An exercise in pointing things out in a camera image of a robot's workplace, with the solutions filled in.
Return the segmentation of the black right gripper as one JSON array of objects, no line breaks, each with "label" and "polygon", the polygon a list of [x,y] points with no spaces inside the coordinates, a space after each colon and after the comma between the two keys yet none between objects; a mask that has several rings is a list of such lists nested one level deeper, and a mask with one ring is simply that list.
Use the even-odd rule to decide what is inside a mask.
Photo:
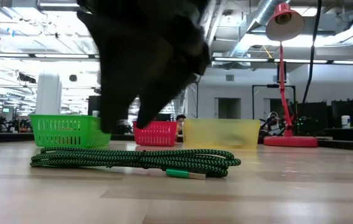
[{"label": "black right gripper", "polygon": [[134,100],[144,66],[160,76],[143,88],[136,126],[146,127],[210,62],[205,0],[77,1],[77,17],[100,57],[101,131],[111,133]]}]

